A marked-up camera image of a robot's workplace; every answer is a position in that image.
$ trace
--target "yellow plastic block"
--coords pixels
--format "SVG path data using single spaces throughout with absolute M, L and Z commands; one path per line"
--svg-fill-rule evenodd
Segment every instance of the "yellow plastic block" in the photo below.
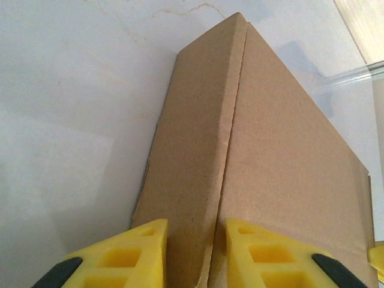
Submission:
M 323 250 L 239 219 L 226 233 L 228 288 L 337 288 L 311 258 Z
M 79 250 L 82 264 L 63 288 L 162 288 L 168 221 L 159 219 Z
M 384 241 L 376 242 L 375 247 L 369 249 L 370 265 L 377 270 L 377 276 L 384 283 Z

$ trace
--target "cardboard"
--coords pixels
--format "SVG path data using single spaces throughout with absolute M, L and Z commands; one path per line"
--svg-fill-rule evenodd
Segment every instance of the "cardboard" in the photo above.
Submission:
M 226 287 L 226 217 L 377 275 L 368 172 L 240 14 L 176 61 L 133 226 L 169 220 L 168 287 Z

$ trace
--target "white surface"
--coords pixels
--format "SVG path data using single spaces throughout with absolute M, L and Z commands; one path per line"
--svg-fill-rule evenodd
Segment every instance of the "white surface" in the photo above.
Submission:
M 1 287 L 28 287 L 68 252 L 128 228 L 176 54 L 237 11 L 308 92 L 364 65 L 331 0 L 1 2 Z M 379 199 L 364 85 L 312 96 Z

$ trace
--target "black rubber tip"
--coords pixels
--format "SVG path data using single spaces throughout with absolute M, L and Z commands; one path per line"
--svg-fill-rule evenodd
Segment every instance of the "black rubber tip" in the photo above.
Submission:
M 339 261 L 322 254 L 313 254 L 312 259 L 340 288 L 368 288 Z
M 56 264 L 32 288 L 60 288 L 72 276 L 83 262 L 80 257 L 74 257 Z

